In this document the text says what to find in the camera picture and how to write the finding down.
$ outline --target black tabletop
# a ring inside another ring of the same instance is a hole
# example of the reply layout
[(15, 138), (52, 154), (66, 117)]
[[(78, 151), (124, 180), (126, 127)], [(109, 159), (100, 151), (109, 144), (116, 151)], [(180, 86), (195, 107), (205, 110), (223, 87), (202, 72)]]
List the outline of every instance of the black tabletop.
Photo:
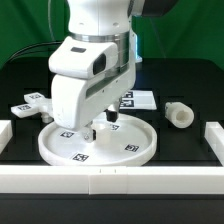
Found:
[[(121, 111), (151, 124), (158, 135), (157, 152), (145, 166), (221, 166), (204, 139), (205, 123), (224, 120), (224, 71), (200, 59), (145, 59), (137, 65), (134, 89), (151, 90), (157, 110)], [(0, 165), (47, 165), (37, 137), (40, 115), (17, 118), (10, 108), (23, 96), (51, 97), (53, 74), (47, 58), (26, 58), (0, 71), (0, 119), (12, 121), (13, 138), (0, 155)], [(186, 129), (165, 118), (166, 102), (182, 102), (195, 119)], [(223, 223), (223, 196), (186, 195), (0, 195), (5, 223)]]

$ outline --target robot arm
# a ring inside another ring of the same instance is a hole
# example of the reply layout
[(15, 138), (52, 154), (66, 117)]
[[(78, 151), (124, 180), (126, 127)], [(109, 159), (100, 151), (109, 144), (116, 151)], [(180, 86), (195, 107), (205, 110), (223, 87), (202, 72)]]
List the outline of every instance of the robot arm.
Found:
[(177, 0), (67, 1), (71, 35), (49, 60), (50, 70), (57, 74), (52, 104), (55, 122), (79, 131), (110, 105), (117, 105), (134, 85), (130, 15), (160, 16)]
[(131, 0), (133, 5), (131, 14), (134, 16), (163, 16), (178, 0)]

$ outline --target sticker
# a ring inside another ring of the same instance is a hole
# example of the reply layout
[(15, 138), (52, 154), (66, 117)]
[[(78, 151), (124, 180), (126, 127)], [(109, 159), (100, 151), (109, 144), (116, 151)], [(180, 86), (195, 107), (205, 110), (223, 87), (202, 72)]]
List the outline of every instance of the sticker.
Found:
[(136, 145), (128, 145), (125, 150), (127, 151), (131, 151), (131, 152), (137, 152), (137, 150), (139, 149), (139, 146)]
[(35, 95), (34, 95), (34, 94), (33, 94), (33, 95), (30, 95), (29, 97), (30, 97), (31, 99), (34, 100), (34, 99), (41, 98), (41, 95), (39, 95), (39, 94), (35, 94)]
[(89, 156), (87, 155), (83, 155), (83, 154), (77, 154), (73, 160), (79, 161), (79, 162), (85, 162), (87, 159), (89, 158)]
[(20, 110), (29, 110), (29, 109), (31, 109), (31, 107), (30, 106), (28, 106), (28, 105), (23, 105), (23, 106), (20, 106), (20, 107), (18, 107)]
[(62, 133), (60, 136), (64, 137), (64, 138), (71, 138), (74, 135), (73, 132), (69, 132), (69, 131), (65, 131), (64, 133)]
[(121, 107), (134, 107), (134, 100), (122, 100)]
[(110, 126), (111, 126), (111, 130), (112, 130), (112, 131), (117, 131), (118, 128), (120, 127), (120, 126), (118, 126), (118, 125), (114, 125), (114, 124), (111, 124)]
[(133, 92), (127, 92), (127, 93), (123, 96), (123, 98), (134, 98), (134, 94), (133, 94)]

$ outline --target white circular tray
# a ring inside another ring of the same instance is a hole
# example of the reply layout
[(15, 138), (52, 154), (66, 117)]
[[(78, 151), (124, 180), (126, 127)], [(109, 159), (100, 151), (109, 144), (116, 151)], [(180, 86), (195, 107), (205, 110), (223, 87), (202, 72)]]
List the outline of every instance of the white circular tray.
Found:
[(140, 166), (156, 151), (157, 135), (146, 122), (119, 114), (116, 123), (106, 121), (105, 113), (94, 119), (96, 140), (88, 143), (83, 135), (57, 126), (46, 126), (38, 138), (42, 158), (61, 166)]

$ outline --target green backdrop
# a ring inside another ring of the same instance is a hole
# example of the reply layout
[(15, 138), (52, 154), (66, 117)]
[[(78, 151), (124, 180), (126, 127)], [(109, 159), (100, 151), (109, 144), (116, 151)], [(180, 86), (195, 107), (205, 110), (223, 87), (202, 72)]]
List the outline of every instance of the green backdrop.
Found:
[[(224, 69), (224, 1), (179, 0), (160, 18), (134, 18), (143, 58), (204, 58)], [(65, 0), (52, 0), (52, 28), (57, 40), (67, 35)], [(48, 0), (0, 1), (0, 66), (15, 51), (51, 41)]]

